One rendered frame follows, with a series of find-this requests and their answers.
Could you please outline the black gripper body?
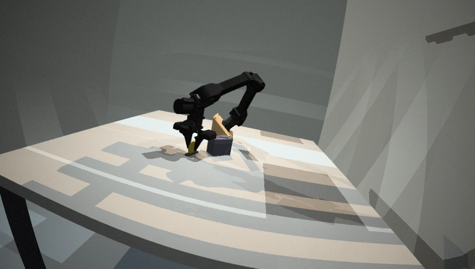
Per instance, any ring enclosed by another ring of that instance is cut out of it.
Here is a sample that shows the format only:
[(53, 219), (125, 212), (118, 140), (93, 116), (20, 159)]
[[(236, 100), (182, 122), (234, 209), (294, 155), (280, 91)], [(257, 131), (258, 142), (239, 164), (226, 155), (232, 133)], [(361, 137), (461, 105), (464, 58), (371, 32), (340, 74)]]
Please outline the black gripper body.
[[(189, 114), (187, 115), (187, 117), (190, 116), (191, 117), (191, 120), (194, 120), (194, 118), (197, 119), (198, 121), (198, 131), (196, 131), (195, 133), (197, 133), (197, 137), (200, 137), (200, 138), (203, 138), (207, 141), (210, 141), (210, 140), (213, 140), (216, 138), (216, 132), (215, 131), (212, 131), (212, 130), (205, 130), (203, 131), (203, 126), (202, 126), (202, 122), (203, 122), (203, 119), (205, 119), (205, 117), (203, 115), (195, 115), (195, 114)], [(174, 123), (173, 125), (173, 129), (175, 130), (179, 130), (179, 127), (178, 125), (182, 123), (182, 122), (176, 122)]]

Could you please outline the gold coin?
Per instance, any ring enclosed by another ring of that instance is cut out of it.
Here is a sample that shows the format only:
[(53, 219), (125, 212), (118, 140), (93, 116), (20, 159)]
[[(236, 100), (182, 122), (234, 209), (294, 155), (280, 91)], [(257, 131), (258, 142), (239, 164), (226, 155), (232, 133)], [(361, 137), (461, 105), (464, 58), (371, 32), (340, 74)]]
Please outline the gold coin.
[(189, 147), (188, 147), (188, 152), (189, 152), (189, 153), (193, 153), (193, 152), (194, 152), (194, 144), (195, 144), (195, 142), (193, 141), (193, 142), (189, 145)]

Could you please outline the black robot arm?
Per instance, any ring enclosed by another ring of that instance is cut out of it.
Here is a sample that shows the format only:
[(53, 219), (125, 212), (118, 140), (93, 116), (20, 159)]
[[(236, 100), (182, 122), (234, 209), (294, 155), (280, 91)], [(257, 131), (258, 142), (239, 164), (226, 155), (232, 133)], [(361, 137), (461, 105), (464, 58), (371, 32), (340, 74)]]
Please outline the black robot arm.
[[(190, 98), (181, 98), (174, 101), (174, 112), (176, 114), (195, 114), (203, 115), (204, 109), (213, 105), (219, 100), (219, 98), (236, 90), (246, 86), (247, 90), (238, 106), (234, 107), (229, 114), (231, 115), (225, 121), (222, 120), (223, 126), (230, 131), (230, 129), (237, 125), (241, 126), (248, 115), (247, 109), (253, 101), (255, 94), (261, 92), (265, 83), (258, 74), (252, 72), (244, 72), (241, 75), (233, 77), (229, 80), (220, 82), (218, 84), (208, 84), (201, 86), (200, 88), (190, 92)], [(197, 97), (199, 95), (200, 98)], [(198, 131), (198, 121), (196, 118), (191, 120), (188, 116), (187, 120), (184, 120), (178, 125), (179, 132), (184, 135), (189, 135)]]

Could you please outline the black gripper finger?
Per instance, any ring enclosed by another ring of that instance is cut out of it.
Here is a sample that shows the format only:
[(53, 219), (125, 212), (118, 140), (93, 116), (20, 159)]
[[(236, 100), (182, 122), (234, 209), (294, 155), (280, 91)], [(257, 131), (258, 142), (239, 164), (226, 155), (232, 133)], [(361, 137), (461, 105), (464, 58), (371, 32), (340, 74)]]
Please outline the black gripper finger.
[[(182, 133), (183, 134), (183, 133)], [(186, 142), (186, 145), (187, 145), (187, 148), (189, 147), (189, 145), (191, 144), (191, 139), (192, 139), (192, 133), (190, 133), (189, 135), (184, 135), (184, 138), (185, 138), (185, 142)]]
[(194, 138), (195, 138), (194, 151), (196, 151), (204, 139), (197, 136), (195, 136)]

